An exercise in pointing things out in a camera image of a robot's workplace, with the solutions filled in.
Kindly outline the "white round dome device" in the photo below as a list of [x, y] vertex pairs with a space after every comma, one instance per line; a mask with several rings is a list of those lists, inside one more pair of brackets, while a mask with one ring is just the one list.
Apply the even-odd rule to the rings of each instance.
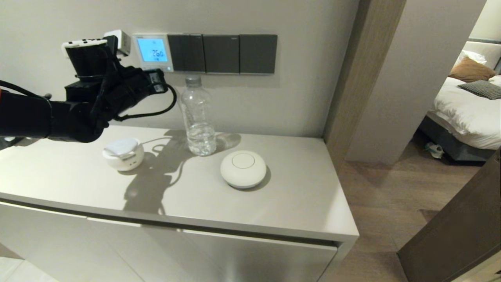
[[222, 159], [220, 174], [229, 186], [245, 190], [261, 184], [267, 174], [267, 165], [256, 152], [238, 150]]

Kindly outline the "bed with white duvet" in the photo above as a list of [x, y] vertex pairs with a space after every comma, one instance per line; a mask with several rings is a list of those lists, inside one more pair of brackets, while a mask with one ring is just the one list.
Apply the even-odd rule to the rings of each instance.
[[501, 99], [481, 98], [460, 88], [462, 84], [447, 77], [426, 116], [468, 146], [497, 150], [501, 146]]

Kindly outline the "black white checked pillow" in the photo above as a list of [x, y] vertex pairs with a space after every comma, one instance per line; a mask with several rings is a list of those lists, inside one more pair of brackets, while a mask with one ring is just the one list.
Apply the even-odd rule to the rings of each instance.
[[501, 99], [501, 87], [488, 81], [478, 80], [458, 85], [458, 87], [481, 98]]

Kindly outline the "dark grey bed base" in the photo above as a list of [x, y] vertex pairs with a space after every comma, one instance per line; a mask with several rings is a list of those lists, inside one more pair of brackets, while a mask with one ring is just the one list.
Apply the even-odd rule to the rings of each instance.
[[451, 162], [484, 163], [495, 153], [495, 150], [476, 148], [461, 142], [428, 116], [424, 117], [418, 129], [429, 141], [441, 146], [444, 155]]

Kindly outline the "grey sideboard cabinet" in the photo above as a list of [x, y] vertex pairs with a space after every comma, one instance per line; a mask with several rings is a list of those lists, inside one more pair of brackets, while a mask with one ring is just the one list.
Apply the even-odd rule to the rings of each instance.
[[[102, 150], [139, 139], [144, 160]], [[24, 141], [0, 151], [0, 244], [60, 282], [327, 282], [360, 234], [324, 141], [220, 133], [194, 156], [182, 130], [111, 126], [93, 143]], [[222, 159], [267, 165], [240, 190]]]

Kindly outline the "white round speaker grey top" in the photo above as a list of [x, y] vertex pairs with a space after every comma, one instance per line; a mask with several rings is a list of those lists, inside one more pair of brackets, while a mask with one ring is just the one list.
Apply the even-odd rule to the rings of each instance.
[[141, 141], [131, 137], [114, 140], [102, 150], [102, 157], [108, 166], [120, 172], [137, 168], [143, 162], [144, 154]]

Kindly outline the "dark grey triple wall switch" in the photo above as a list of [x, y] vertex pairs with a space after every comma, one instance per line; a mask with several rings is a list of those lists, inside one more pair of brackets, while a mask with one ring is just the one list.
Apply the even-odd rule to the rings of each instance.
[[168, 34], [168, 43], [175, 72], [206, 72], [202, 34]]

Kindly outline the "teal white sneaker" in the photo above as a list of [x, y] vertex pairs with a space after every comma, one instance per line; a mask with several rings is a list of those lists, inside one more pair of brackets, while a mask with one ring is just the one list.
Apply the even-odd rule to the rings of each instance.
[[444, 155], [443, 148], [440, 145], [435, 144], [433, 142], [426, 143], [425, 150], [427, 152], [429, 152], [431, 157], [433, 157], [435, 159], [442, 159], [442, 157]]

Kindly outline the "brown pillow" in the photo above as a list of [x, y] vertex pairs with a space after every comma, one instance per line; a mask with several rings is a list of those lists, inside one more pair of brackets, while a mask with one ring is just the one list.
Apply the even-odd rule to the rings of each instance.
[[448, 77], [470, 83], [479, 80], [488, 81], [495, 75], [493, 69], [466, 56], [452, 68]]

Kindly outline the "wooden door frame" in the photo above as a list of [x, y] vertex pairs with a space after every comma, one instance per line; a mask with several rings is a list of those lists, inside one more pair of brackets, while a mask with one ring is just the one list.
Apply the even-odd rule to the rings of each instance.
[[339, 172], [386, 59], [407, 0], [359, 0], [323, 139]]

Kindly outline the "brown wooden door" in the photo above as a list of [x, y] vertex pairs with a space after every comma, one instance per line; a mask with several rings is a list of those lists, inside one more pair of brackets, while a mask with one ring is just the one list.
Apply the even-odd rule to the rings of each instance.
[[398, 252], [408, 282], [452, 282], [501, 252], [501, 147]]

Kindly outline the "clear plastic water bottle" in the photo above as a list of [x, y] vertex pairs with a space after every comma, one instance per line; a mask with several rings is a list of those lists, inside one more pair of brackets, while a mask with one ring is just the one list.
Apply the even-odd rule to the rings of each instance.
[[211, 120], [211, 94], [203, 87], [200, 75], [185, 78], [186, 89], [179, 97], [188, 147], [194, 155], [208, 156], [216, 150], [215, 129]]

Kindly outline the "beige padded headboard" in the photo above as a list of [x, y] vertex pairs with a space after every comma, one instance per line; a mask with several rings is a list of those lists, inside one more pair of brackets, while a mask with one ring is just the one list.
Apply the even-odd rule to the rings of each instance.
[[462, 50], [476, 52], [486, 57], [485, 66], [501, 73], [501, 41], [484, 38], [469, 38]]

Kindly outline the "wall thermostat blue screen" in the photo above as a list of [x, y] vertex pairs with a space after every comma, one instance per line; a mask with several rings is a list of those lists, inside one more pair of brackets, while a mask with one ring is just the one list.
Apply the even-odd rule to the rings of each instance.
[[136, 33], [132, 35], [140, 66], [144, 70], [173, 72], [173, 59], [167, 33]]

